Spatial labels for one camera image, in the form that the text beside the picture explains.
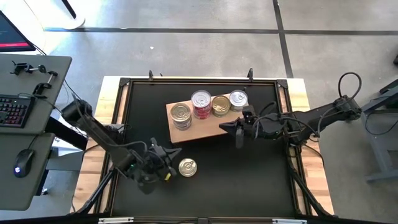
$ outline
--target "monitor screen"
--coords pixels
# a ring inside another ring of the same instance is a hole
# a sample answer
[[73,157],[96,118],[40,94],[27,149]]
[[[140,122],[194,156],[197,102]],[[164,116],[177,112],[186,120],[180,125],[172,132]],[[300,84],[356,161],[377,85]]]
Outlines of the monitor screen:
[[0,11],[0,52],[33,51],[35,47]]

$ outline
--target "desk leg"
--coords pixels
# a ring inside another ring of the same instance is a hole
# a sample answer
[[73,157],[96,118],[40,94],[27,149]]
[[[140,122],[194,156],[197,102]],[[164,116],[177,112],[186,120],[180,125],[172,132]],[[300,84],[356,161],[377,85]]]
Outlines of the desk leg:
[[87,145],[87,138],[76,133],[74,130],[66,127],[61,122],[50,117],[47,126],[45,127],[46,133],[54,133],[58,138],[72,144],[78,149],[85,150]]
[[39,187],[37,188],[36,194],[35,196],[40,196],[42,195],[42,190],[44,187],[44,182],[47,179],[47,175],[49,174],[49,171],[47,169],[44,170],[43,176],[42,176],[42,180],[40,181]]

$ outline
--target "black tabletop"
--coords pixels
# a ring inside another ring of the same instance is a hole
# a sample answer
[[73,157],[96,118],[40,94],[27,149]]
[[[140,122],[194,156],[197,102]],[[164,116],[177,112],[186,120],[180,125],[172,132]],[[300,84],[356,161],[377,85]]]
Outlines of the black tabletop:
[[198,164],[193,177],[180,174],[144,195],[130,179],[118,178],[112,216],[134,217],[292,217],[294,203],[282,141],[247,141],[236,149],[227,134],[172,145],[165,104],[189,100],[196,90],[212,95],[246,87],[249,103],[260,110],[277,100],[272,85],[134,84],[125,142],[155,137],[164,147],[182,147]]

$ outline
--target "gray floor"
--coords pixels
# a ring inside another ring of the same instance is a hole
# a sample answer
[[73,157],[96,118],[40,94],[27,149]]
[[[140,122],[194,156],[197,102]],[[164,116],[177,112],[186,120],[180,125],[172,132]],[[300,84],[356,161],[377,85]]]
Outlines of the gray floor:
[[[85,1],[86,26],[131,28],[276,29],[272,0],[238,1]],[[284,29],[398,30],[395,0],[283,0]],[[363,105],[398,78],[392,60],[396,35],[286,35],[295,78],[304,78],[311,107],[338,97],[341,74],[358,72]],[[69,84],[95,106],[105,75],[286,77],[278,34],[156,34],[49,32],[58,42],[52,55],[73,57]],[[357,81],[348,77],[343,92]],[[68,98],[64,91],[57,105]],[[398,180],[368,184],[378,171],[359,121],[335,123],[322,132],[321,151],[335,213],[343,218],[398,223]],[[77,174],[52,172],[50,195],[35,198],[26,212],[0,212],[2,219],[67,213]]]

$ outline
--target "red label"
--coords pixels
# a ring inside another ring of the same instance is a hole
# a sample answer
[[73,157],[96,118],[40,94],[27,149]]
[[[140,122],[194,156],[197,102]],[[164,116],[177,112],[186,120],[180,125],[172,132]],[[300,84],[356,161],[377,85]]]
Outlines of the red label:
[[8,43],[8,44],[0,44],[0,47],[28,47],[27,43]]

